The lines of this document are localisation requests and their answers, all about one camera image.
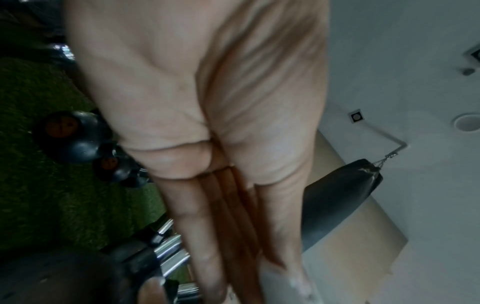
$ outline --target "beige wall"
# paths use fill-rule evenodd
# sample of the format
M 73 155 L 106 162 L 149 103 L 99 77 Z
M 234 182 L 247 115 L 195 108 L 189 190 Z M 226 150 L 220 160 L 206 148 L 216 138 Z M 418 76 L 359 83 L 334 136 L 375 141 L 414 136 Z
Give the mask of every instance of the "beige wall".
M 318 133 L 309 183 L 343 165 Z M 304 263 L 325 304 L 364 304 L 406 243 L 390 218 L 369 197 L 352 216 L 304 253 Z

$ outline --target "black punching bag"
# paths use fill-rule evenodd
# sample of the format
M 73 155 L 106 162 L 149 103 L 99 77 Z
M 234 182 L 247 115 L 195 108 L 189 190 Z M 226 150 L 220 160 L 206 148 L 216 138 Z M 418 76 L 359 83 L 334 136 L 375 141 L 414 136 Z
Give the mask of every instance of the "black punching bag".
M 305 188 L 301 219 L 306 251 L 349 217 L 382 182 L 366 159 L 345 165 Z

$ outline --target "skin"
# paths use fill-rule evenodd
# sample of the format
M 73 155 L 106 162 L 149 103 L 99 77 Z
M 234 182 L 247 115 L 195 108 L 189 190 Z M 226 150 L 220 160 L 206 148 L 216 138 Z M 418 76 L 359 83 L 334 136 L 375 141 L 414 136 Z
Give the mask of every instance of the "skin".
M 231 284 L 261 303 L 260 250 L 308 297 L 301 208 L 326 99 L 328 1 L 65 6 L 88 89 L 157 184 L 207 302 L 222 302 Z M 235 183 L 216 172 L 230 166 Z M 216 215 L 232 204 L 243 211 Z

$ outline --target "white ceiling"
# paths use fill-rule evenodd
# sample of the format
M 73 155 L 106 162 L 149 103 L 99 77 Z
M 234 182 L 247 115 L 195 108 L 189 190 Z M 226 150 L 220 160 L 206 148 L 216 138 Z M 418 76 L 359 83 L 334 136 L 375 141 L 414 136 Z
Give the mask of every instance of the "white ceiling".
M 369 126 L 407 142 L 373 196 L 411 246 L 427 255 L 445 248 L 454 258 L 441 255 L 439 264 L 480 278 L 476 255 L 467 254 L 480 252 L 480 133 L 450 125 L 480 112 L 480 70 L 461 74 L 469 66 L 463 53 L 480 44 L 480 1 L 333 0 L 331 7 L 331 83 L 320 131 L 347 163 L 376 161 L 398 147 Z M 366 121 L 352 124 L 348 113 L 359 108 Z

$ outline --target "artificial turf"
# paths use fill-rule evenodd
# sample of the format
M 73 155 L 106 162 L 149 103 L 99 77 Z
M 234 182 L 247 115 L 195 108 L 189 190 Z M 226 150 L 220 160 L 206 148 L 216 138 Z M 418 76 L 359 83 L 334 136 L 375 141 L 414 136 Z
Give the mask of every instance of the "artificial turf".
M 97 250 L 163 213 L 153 185 L 101 182 L 90 164 L 55 163 L 33 142 L 42 117 L 92 108 L 58 68 L 0 58 L 0 258 L 26 246 Z

